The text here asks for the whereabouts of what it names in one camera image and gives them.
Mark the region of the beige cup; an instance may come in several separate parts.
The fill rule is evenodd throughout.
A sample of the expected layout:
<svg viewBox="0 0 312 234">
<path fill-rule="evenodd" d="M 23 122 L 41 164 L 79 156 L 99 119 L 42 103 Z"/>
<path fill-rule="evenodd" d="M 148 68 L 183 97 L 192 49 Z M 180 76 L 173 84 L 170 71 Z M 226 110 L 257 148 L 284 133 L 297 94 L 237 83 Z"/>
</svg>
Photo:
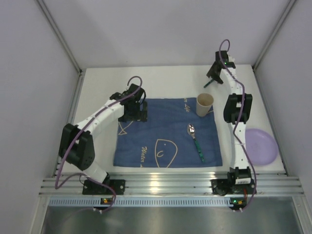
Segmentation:
<svg viewBox="0 0 312 234">
<path fill-rule="evenodd" d="M 206 116 L 212 105 L 214 103 L 214 98 L 208 93 L 199 94 L 196 98 L 196 114 L 199 117 Z"/>
</svg>

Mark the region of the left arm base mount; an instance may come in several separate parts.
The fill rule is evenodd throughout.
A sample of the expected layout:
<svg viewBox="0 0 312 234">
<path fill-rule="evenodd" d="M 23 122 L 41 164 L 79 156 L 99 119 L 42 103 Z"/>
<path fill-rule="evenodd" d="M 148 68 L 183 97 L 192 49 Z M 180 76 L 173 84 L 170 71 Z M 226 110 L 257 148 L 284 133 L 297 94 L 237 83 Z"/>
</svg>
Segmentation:
<svg viewBox="0 0 312 234">
<path fill-rule="evenodd" d="M 123 195 L 125 191 L 124 179 L 109 179 L 107 186 L 115 191 L 116 195 Z M 89 179 L 86 179 L 83 183 L 83 195 L 113 195 L 113 192 L 98 183 L 94 183 Z"/>
</svg>

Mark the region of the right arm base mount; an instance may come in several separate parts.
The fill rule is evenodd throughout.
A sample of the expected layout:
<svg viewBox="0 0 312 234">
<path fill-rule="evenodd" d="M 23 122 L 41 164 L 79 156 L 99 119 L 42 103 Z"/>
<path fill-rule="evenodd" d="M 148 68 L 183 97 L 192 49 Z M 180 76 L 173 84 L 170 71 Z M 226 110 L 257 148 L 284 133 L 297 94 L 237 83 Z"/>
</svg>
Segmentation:
<svg viewBox="0 0 312 234">
<path fill-rule="evenodd" d="M 255 180 L 252 179 L 249 167 L 240 169 L 238 167 L 230 168 L 226 179 L 213 179 L 211 185 L 214 195 L 247 195 L 256 193 Z"/>
</svg>

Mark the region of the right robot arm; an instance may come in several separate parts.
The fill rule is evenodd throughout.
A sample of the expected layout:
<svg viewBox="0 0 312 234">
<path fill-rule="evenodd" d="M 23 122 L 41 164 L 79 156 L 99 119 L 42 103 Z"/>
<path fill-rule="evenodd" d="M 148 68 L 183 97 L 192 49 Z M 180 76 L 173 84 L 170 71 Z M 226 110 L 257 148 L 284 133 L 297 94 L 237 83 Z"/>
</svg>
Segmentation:
<svg viewBox="0 0 312 234">
<path fill-rule="evenodd" d="M 229 93 L 223 118 L 231 131 L 230 180 L 234 185 L 250 184 L 252 176 L 249 160 L 246 156 L 245 133 L 253 97 L 245 92 L 245 86 L 237 79 L 234 59 L 225 50 L 215 53 L 215 61 L 207 72 L 207 77 L 218 84 L 227 85 Z"/>
</svg>

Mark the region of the blue cloth placemat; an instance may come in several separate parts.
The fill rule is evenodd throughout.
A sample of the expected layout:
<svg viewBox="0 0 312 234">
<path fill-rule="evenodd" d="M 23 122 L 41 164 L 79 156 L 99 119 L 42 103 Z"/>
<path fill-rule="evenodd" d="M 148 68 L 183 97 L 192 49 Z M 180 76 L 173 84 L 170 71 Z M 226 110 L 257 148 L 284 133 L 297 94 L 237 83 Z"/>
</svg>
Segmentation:
<svg viewBox="0 0 312 234">
<path fill-rule="evenodd" d="M 133 168 L 205 168 L 222 166 L 213 110 L 196 114 L 196 98 L 147 99 L 146 122 L 119 122 L 114 166 Z M 195 127 L 202 163 L 187 125 Z"/>
</svg>

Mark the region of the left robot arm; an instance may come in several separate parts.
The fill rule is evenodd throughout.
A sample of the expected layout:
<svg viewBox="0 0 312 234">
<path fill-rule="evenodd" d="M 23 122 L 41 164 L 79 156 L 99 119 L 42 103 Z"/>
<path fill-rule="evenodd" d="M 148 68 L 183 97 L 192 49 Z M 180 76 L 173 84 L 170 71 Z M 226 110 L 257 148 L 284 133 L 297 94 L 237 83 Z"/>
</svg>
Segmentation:
<svg viewBox="0 0 312 234">
<path fill-rule="evenodd" d="M 131 84 L 123 93 L 116 92 L 95 113 L 76 125 L 66 124 L 62 130 L 58 155 L 76 166 L 91 179 L 104 183 L 108 173 L 96 161 L 94 140 L 113 121 L 147 121 L 146 92 Z"/>
</svg>

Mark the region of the spoon with green handle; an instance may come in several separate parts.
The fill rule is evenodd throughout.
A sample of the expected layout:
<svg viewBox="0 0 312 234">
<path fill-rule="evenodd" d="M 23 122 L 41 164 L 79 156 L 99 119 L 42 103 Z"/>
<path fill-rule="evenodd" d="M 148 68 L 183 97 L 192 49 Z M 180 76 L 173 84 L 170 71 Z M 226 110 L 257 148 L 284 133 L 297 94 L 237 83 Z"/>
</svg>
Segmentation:
<svg viewBox="0 0 312 234">
<path fill-rule="evenodd" d="M 202 163 L 205 162 L 205 159 L 204 159 L 204 156 L 203 156 L 203 153 L 202 153 L 202 150 L 201 150 L 201 147 L 195 137 L 195 127 L 194 125 L 192 124 L 188 124 L 187 125 L 187 133 L 192 137 L 193 141 L 194 141 L 194 144 L 195 144 L 195 147 L 197 149 L 197 152 L 198 152 L 198 155 L 200 157 L 200 160 Z"/>
</svg>

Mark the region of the fork with green handle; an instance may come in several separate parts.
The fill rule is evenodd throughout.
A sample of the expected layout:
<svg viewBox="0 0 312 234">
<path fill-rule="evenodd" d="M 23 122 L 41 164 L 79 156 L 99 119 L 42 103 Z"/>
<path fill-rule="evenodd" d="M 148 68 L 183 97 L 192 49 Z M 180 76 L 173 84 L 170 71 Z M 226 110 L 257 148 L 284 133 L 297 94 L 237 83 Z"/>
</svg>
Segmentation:
<svg viewBox="0 0 312 234">
<path fill-rule="evenodd" d="M 204 86 L 203 88 L 207 88 L 214 80 L 211 79 L 210 81 L 208 81 Z"/>
</svg>

